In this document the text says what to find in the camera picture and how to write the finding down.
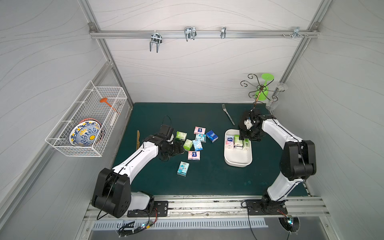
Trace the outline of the light blue cartoon tissue pack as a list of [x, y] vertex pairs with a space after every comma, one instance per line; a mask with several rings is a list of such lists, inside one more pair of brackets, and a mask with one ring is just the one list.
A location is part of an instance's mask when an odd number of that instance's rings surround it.
[[193, 140], [193, 145], [194, 145], [194, 151], [203, 150], [203, 145], [202, 145], [201, 140]]

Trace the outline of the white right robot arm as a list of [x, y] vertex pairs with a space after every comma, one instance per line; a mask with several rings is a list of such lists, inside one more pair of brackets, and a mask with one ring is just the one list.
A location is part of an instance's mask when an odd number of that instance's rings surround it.
[[316, 147], [283, 127], [273, 115], [261, 114], [258, 109], [245, 111], [239, 121], [240, 139], [261, 141], [267, 134], [282, 148], [280, 173], [267, 193], [259, 201], [261, 210], [268, 215], [283, 213], [287, 196], [299, 184], [316, 174]]

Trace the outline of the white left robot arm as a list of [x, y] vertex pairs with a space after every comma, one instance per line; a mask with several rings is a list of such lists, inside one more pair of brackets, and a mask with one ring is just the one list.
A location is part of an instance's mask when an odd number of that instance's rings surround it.
[[128, 211], [141, 210], [150, 213], [153, 209], [153, 197], [132, 192], [131, 184], [138, 173], [158, 155], [168, 160], [183, 154], [183, 144], [181, 141], [167, 140], [160, 136], [148, 136], [121, 164], [100, 171], [91, 205], [101, 213], [105, 212], [115, 218], [122, 217]]

